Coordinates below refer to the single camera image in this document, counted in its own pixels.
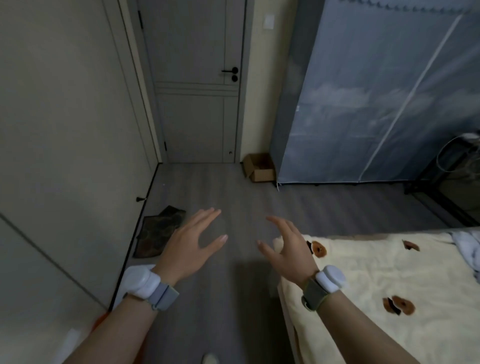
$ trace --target person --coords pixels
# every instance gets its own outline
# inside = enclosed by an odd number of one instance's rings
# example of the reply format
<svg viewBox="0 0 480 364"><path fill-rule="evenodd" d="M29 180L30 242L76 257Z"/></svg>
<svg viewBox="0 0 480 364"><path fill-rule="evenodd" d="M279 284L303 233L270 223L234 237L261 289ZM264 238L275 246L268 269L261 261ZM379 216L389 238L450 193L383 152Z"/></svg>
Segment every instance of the person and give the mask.
<svg viewBox="0 0 480 364"><path fill-rule="evenodd" d="M220 215L220 210L199 210L177 229L152 269L162 282L175 286L199 270L228 236L222 235L200 248L200 234ZM276 253L264 242L258 249L273 268L289 281L304 288L319 270L312 254L295 225L283 218L269 216L280 231L284 247ZM347 364L411 364L418 361L376 326L341 291L328 295L317 313L332 336ZM100 326L70 355L65 364L131 364L158 311L132 295L127 295ZM217 359L207 355L204 362Z"/></svg>

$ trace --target person's left hand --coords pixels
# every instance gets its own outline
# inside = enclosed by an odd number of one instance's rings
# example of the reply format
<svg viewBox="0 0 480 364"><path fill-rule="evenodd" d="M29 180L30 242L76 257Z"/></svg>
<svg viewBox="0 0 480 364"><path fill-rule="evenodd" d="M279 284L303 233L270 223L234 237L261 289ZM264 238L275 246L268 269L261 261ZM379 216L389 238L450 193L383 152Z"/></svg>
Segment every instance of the person's left hand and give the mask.
<svg viewBox="0 0 480 364"><path fill-rule="evenodd" d="M199 270L225 244L227 235L221 235L205 248L198 246L200 234L220 215L221 210L199 210L182 227L175 230L152 272L162 282L174 286Z"/></svg>

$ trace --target black hinge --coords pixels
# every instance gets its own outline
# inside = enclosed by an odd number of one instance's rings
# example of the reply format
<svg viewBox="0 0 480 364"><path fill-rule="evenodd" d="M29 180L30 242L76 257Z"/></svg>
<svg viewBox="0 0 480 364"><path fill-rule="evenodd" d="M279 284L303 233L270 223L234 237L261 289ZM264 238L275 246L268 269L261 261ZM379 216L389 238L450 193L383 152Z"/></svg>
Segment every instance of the black hinge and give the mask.
<svg viewBox="0 0 480 364"><path fill-rule="evenodd" d="M138 19L140 20L140 27L143 29L144 23L142 22L142 14L140 13L140 10L138 11Z"/></svg>

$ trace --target hand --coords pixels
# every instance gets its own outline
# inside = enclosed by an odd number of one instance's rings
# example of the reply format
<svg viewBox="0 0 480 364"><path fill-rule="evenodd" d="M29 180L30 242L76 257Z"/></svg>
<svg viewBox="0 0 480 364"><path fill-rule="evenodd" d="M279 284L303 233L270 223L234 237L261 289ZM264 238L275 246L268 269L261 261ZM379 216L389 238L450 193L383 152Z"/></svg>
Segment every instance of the hand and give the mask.
<svg viewBox="0 0 480 364"><path fill-rule="evenodd" d="M184 226L175 230L152 272L162 282L174 286L199 270L216 251L225 244L227 235L216 238L205 248L198 246L200 234L220 215L221 210L198 210Z"/></svg>
<svg viewBox="0 0 480 364"><path fill-rule="evenodd" d="M276 253L260 240L257 241L258 249L281 276L303 289L307 280L318 272L307 242L291 221L276 216L268 216L267 220L280 230L283 249L280 254Z"/></svg>

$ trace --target mattress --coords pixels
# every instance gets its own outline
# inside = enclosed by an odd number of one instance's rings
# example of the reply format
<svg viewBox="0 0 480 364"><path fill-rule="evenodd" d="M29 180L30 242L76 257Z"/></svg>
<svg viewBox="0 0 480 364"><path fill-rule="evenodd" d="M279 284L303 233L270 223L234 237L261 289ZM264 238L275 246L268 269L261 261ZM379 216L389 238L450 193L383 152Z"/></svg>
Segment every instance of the mattress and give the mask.
<svg viewBox="0 0 480 364"><path fill-rule="evenodd" d="M326 252L312 254L318 268L341 268L345 295L418 361L480 363L480 285L449 234L304 237ZM276 251L282 246L274 240ZM318 315L301 304L301 289L284 278L280 284L304 364L344 363ZM410 301L413 312L392 312L384 302L394 297Z"/></svg>

